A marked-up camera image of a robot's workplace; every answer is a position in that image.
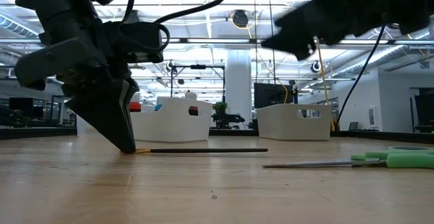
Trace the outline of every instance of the wooden table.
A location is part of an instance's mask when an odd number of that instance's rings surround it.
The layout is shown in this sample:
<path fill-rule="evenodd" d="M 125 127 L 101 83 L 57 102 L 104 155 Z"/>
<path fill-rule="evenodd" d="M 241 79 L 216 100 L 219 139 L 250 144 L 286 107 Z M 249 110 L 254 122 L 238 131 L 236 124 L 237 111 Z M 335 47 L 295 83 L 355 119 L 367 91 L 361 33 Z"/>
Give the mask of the wooden table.
<path fill-rule="evenodd" d="M 121 155 L 100 136 L 0 141 L 0 222 L 432 223 L 434 171 L 271 170 L 403 143 L 213 137 L 139 147 L 268 147 L 268 153 Z"/>

